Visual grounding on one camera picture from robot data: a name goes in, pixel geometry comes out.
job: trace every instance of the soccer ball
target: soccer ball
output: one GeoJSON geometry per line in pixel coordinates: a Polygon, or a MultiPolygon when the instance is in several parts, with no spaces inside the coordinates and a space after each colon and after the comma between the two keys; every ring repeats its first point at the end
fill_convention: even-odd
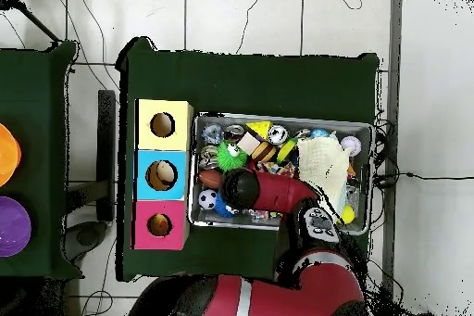
{"type": "Polygon", "coordinates": [[[199,194],[199,206],[203,209],[213,209],[216,206],[216,191],[206,189],[199,194]]]}
{"type": "Polygon", "coordinates": [[[268,141],[273,145],[282,145],[288,138],[288,131],[281,125],[273,125],[268,130],[268,141]]]}

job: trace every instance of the blue box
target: blue box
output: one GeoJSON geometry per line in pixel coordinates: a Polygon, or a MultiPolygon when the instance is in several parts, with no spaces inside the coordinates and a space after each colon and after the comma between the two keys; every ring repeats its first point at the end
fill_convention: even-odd
{"type": "Polygon", "coordinates": [[[138,150],[137,200],[183,200],[186,183],[186,152],[138,150]],[[157,191],[146,181],[148,167],[155,161],[166,160],[178,172],[176,182],[166,191],[157,191]]]}

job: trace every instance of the wall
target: wall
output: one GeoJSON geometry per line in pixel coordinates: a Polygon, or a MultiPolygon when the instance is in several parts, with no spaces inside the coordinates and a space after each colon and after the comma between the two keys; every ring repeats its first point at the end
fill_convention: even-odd
{"type": "MultiPolygon", "coordinates": [[[[463,0],[404,0],[398,164],[422,176],[474,175],[474,14],[463,0]]],[[[400,178],[395,278],[406,305],[473,316],[474,182],[400,178]]]]}

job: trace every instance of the green spiky ball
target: green spiky ball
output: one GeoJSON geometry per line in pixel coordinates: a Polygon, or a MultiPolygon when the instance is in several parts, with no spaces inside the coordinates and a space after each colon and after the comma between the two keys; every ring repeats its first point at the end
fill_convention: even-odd
{"type": "Polygon", "coordinates": [[[233,157],[227,146],[231,142],[224,140],[218,145],[218,165],[222,171],[241,168],[245,165],[247,155],[239,148],[240,152],[237,157],[233,157]]]}

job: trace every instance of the dark green table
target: dark green table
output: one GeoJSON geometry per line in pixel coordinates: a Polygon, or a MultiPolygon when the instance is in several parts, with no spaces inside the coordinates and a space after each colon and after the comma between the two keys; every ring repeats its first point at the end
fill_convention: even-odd
{"type": "MultiPolygon", "coordinates": [[[[185,100],[197,111],[217,111],[373,123],[374,54],[358,58],[263,57],[160,52],[134,38],[118,57],[120,78],[118,278],[174,272],[227,273],[272,278],[277,233],[192,226],[183,251],[130,249],[133,101],[185,100]]],[[[367,248],[368,235],[357,238],[367,248]]]]}
{"type": "Polygon", "coordinates": [[[16,199],[31,217],[31,240],[17,255],[0,258],[1,276],[77,278],[61,253],[66,214],[65,80],[76,44],[45,52],[0,50],[0,122],[17,138],[21,162],[0,196],[16,199]]]}

